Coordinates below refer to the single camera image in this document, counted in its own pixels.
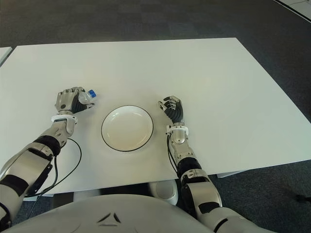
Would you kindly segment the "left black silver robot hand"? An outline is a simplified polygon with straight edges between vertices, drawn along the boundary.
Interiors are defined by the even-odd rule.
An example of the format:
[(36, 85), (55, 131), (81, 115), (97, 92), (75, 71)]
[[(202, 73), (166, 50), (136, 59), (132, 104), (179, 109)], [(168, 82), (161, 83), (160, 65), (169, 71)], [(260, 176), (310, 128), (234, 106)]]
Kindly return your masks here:
[(72, 87), (59, 92), (55, 107), (59, 115), (73, 115), (75, 113), (92, 108), (94, 103), (81, 103), (79, 96), (84, 93), (85, 90), (82, 87)]

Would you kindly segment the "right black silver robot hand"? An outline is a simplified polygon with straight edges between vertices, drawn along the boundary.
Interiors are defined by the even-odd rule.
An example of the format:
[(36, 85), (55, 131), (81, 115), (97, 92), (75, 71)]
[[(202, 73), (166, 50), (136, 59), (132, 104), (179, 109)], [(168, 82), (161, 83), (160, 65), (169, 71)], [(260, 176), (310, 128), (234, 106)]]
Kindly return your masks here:
[(184, 124), (184, 112), (182, 102), (176, 96), (168, 96), (163, 101), (157, 102), (160, 109), (166, 114), (166, 116), (175, 123)]

